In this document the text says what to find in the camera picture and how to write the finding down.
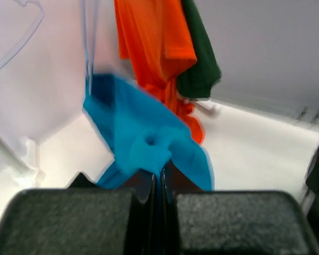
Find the orange t shirt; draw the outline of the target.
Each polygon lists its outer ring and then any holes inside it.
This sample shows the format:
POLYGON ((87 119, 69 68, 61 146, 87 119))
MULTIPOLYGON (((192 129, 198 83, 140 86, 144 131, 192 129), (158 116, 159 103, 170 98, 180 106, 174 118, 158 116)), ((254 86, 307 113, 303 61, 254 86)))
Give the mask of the orange t shirt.
POLYGON ((180 1, 115 1, 119 54, 130 60, 138 84, 178 116, 192 139, 204 139, 194 105, 177 91, 177 77, 197 62, 180 1))

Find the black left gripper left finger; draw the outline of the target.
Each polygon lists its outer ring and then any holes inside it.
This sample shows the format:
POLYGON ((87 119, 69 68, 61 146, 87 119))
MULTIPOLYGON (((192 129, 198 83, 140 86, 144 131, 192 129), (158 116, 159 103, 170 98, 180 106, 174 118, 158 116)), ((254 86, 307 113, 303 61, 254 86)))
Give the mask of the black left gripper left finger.
POLYGON ((0 254, 149 254, 148 224, 132 190, 25 190, 0 220, 0 254))

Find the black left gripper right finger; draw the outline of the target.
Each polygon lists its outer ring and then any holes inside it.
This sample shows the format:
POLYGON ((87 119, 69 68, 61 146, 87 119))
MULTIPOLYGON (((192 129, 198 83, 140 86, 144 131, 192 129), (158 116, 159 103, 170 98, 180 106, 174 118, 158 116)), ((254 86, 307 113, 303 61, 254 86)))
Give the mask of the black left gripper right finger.
POLYGON ((162 172, 166 254, 319 254, 299 206, 283 191, 203 191, 162 172))

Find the blue t shirt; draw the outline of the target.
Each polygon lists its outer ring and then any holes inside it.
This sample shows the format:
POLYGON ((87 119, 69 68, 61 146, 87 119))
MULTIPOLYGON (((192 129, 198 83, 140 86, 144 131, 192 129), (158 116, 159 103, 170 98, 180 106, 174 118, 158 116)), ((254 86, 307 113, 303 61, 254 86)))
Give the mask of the blue t shirt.
POLYGON ((198 187, 214 189, 208 154, 162 103, 110 73, 87 77, 85 93, 83 108, 114 155, 99 186, 117 188, 140 169, 160 177, 172 161, 198 187))

